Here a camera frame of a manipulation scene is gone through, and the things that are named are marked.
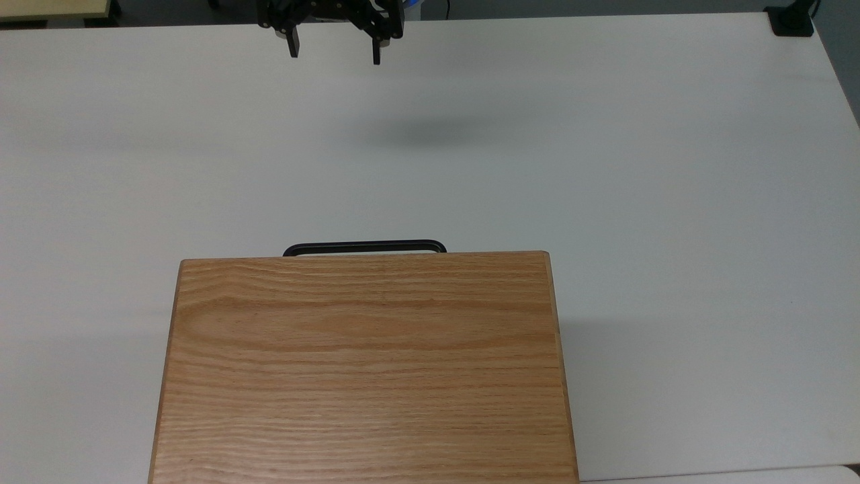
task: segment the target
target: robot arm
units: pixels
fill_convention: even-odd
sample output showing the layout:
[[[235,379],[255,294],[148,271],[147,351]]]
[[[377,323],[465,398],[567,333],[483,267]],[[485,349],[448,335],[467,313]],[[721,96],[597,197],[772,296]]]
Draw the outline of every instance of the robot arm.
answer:
[[[323,20],[350,21],[370,35],[373,64],[379,65],[380,49],[391,39],[403,37],[403,4],[401,0],[257,0],[257,23],[273,28],[298,57],[298,24],[314,17]]]

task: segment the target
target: white table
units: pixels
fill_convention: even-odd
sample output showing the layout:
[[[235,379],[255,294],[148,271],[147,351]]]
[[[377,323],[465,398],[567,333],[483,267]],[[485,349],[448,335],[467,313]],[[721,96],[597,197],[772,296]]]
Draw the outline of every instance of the white table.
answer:
[[[860,478],[845,467],[816,467],[620,479],[612,484],[860,484]]]
[[[764,14],[0,32],[0,475],[142,482],[183,258],[552,256],[583,480],[860,461],[860,132]]]

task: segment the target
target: wood grain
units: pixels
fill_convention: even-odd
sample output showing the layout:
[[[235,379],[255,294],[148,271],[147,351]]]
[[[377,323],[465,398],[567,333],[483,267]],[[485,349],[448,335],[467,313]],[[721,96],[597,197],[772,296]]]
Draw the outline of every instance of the wood grain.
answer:
[[[578,482],[544,252],[187,260],[152,484]]]
[[[2,0],[0,20],[108,16],[109,0]]]

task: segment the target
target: black handle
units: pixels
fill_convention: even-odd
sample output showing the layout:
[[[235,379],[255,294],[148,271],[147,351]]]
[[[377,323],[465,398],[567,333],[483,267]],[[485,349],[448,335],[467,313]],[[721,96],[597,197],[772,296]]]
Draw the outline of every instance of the black handle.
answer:
[[[284,251],[284,257],[304,254],[336,254],[338,252],[434,251],[448,252],[437,240],[367,240],[362,242],[319,242],[295,244]]]

